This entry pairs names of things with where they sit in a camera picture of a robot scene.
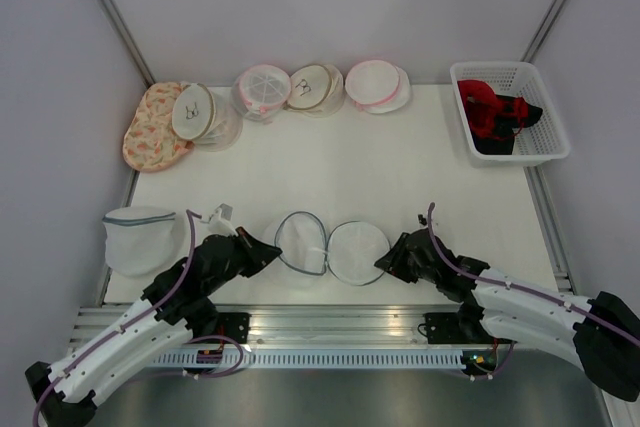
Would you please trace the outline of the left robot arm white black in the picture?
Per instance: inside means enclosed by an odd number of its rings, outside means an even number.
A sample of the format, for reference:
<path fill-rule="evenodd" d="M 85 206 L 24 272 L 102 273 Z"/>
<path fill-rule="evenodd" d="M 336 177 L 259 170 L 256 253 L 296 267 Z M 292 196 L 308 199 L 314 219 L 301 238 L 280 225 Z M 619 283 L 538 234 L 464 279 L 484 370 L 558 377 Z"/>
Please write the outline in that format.
<path fill-rule="evenodd" d="M 211 295 L 236 277 L 262 272 L 282 253 L 238 227 L 192 243 L 114 323 L 67 357 L 38 361 L 25 377 L 35 426 L 85 426 L 112 393 L 163 352 L 188 343 L 239 341 L 221 334 Z"/>

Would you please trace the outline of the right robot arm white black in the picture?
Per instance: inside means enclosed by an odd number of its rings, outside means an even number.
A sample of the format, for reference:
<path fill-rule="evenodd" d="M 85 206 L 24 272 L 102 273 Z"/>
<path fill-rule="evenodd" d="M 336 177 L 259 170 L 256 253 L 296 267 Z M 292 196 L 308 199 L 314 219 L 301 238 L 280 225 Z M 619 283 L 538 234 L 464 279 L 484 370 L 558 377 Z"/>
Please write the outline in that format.
<path fill-rule="evenodd" d="M 459 304 L 459 335 L 514 341 L 579 368 L 601 390 L 627 402 L 639 398 L 639 318 L 619 297 L 552 292 L 488 263 L 456 255 L 430 230 L 404 233 L 380 270 L 406 283 L 432 283 Z"/>

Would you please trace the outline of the red bra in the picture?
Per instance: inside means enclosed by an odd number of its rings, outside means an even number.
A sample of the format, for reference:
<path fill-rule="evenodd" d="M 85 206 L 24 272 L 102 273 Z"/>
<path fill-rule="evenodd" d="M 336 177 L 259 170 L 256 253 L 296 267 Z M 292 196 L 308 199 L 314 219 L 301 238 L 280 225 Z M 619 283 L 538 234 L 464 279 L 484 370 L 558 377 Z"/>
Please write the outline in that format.
<path fill-rule="evenodd" d="M 457 82 L 471 132 L 480 139 L 515 138 L 525 127 L 529 106 L 522 97 L 498 96 L 485 82 Z"/>

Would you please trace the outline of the white mesh bag blue zipper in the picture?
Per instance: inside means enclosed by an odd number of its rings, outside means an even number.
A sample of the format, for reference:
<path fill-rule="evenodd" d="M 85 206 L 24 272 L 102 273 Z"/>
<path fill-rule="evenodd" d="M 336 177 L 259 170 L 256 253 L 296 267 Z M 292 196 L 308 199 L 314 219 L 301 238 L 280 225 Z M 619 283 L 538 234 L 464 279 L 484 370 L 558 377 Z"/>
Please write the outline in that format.
<path fill-rule="evenodd" d="M 294 289 L 314 287 L 328 275 L 353 287 L 373 284 L 383 276 L 375 262 L 391 248 L 387 236 L 373 224 L 347 221 L 328 229 L 308 211 L 277 218 L 261 239 L 281 250 L 266 278 Z"/>

